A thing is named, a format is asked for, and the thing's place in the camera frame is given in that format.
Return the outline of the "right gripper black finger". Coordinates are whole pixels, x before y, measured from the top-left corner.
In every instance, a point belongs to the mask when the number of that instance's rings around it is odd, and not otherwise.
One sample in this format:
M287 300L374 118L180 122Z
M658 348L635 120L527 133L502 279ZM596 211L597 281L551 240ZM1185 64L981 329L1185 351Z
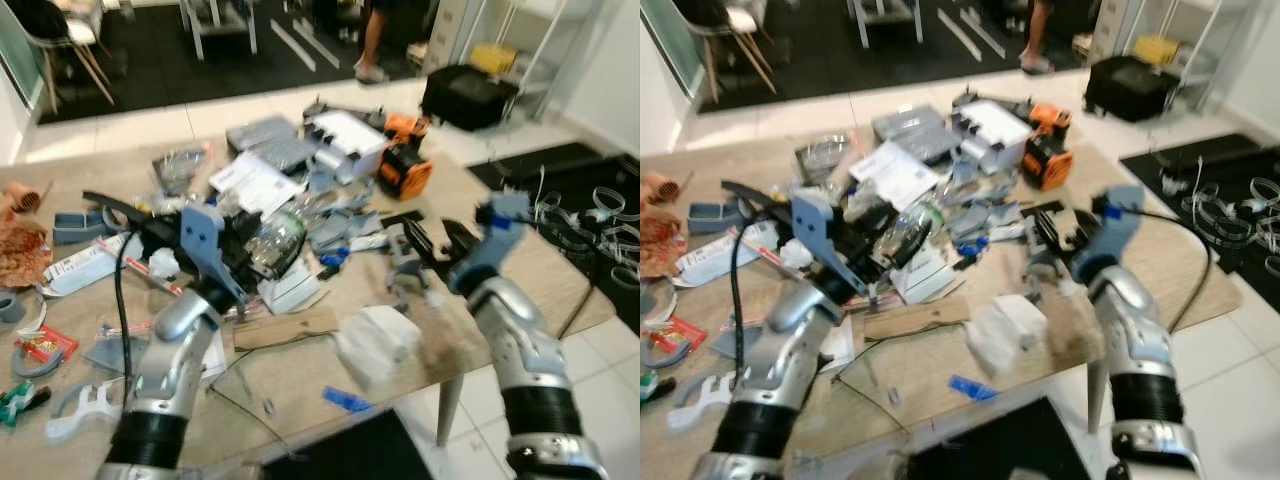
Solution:
M1068 261L1068 251L1062 247L1059 225L1052 212L1036 211L1036 237L1057 260Z
M1091 211L1078 207L1074 207L1071 214L1074 223L1071 224L1071 229L1066 229L1065 232L1065 244L1088 246L1101 229L1097 216Z
M448 273L448 265L435 255L434 243L419 221L403 220L403 230L411 250L419 255L425 269L434 273Z
M448 259L465 259L480 243L480 239L462 223L452 218L442 218L447 242L442 253Z

